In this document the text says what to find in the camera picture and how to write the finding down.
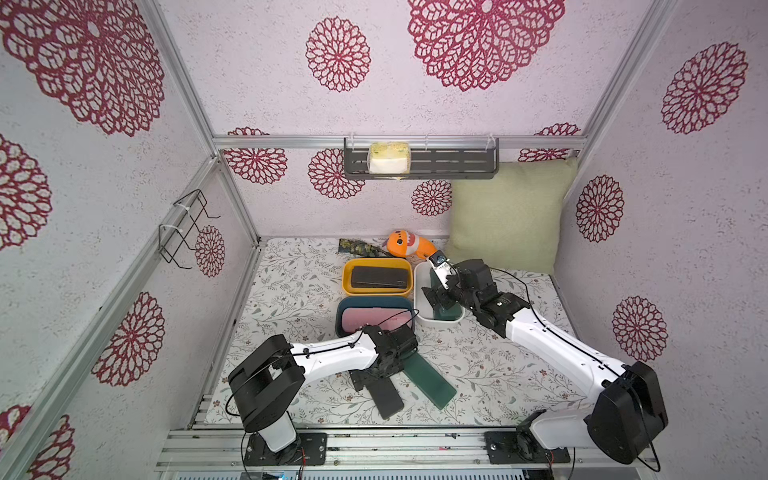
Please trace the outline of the green pencil case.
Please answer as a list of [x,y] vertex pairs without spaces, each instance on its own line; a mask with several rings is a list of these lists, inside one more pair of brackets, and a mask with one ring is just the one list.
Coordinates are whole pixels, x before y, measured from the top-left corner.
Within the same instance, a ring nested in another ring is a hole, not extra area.
[[[433,289],[441,290],[443,288],[440,280],[433,271],[430,271],[430,282]],[[464,311],[458,303],[454,303],[450,308],[444,308],[440,305],[433,308],[433,319],[436,321],[458,321],[463,317],[463,314]]]
[[419,353],[403,361],[404,373],[412,383],[439,410],[443,410],[455,397],[456,389]]

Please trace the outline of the black pencil case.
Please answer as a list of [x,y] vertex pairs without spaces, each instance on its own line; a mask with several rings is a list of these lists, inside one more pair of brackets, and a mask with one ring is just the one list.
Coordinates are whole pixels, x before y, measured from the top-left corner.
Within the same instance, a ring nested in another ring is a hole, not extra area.
[[409,285],[409,273],[401,268],[356,266],[351,270],[350,285],[353,288],[404,290]]
[[404,409],[404,402],[390,378],[380,378],[365,386],[384,420]]

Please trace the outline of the green pencil case front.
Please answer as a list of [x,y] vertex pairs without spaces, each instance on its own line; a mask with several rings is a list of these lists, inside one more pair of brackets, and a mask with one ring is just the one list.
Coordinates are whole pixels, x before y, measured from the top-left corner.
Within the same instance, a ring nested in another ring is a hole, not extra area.
[[439,410],[443,410],[455,397],[456,389],[419,353],[403,361],[404,373],[412,383]]

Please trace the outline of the pink pencil case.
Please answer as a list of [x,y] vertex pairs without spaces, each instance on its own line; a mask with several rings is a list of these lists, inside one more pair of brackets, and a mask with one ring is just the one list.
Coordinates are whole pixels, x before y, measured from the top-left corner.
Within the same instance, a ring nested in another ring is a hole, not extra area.
[[396,330],[411,321],[412,311],[390,307],[352,307],[341,313],[337,335],[346,337],[366,326],[378,326],[384,331]]

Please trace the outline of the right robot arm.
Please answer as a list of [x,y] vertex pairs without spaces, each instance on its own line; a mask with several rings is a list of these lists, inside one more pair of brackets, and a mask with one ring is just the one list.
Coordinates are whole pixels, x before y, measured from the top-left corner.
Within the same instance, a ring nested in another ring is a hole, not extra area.
[[611,460],[630,465],[668,426],[656,372],[607,356],[549,322],[529,296],[501,291],[493,268],[481,259],[453,264],[441,251],[427,259],[439,280],[423,293],[433,307],[461,305],[499,337],[536,354],[567,377],[585,396],[585,408],[541,410],[516,429],[522,451],[596,448]]

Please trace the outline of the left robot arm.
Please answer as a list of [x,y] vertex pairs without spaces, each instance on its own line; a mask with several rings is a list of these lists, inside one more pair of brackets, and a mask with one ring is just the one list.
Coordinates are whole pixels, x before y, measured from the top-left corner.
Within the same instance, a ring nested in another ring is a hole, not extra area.
[[388,418],[402,408],[390,377],[404,370],[418,348],[413,329],[364,326],[320,343],[290,343],[284,335],[265,340],[228,376],[228,405],[235,405],[244,431],[280,454],[300,445],[288,408],[302,387],[347,372],[356,391],[369,390]]

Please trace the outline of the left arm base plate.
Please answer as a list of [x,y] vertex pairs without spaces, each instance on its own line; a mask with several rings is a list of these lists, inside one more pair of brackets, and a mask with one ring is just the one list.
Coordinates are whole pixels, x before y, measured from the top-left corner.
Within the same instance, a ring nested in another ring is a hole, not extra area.
[[327,440],[325,433],[298,433],[294,442],[275,453],[254,433],[245,447],[244,464],[247,467],[321,466],[325,464]]

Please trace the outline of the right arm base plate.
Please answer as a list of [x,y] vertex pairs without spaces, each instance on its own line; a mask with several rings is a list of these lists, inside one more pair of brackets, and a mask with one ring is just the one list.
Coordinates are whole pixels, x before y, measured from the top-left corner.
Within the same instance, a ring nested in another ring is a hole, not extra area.
[[567,449],[544,448],[524,429],[494,429],[484,432],[485,450],[491,464],[566,464],[571,461]]

